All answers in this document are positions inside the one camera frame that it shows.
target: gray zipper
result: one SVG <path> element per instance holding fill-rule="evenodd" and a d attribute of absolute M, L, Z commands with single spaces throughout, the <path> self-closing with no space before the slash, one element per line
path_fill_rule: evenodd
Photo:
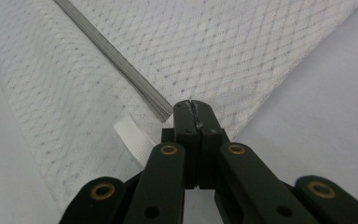
<path fill-rule="evenodd" d="M 170 103 L 130 64 L 69 0 L 54 0 L 146 100 L 161 121 L 172 114 Z"/>

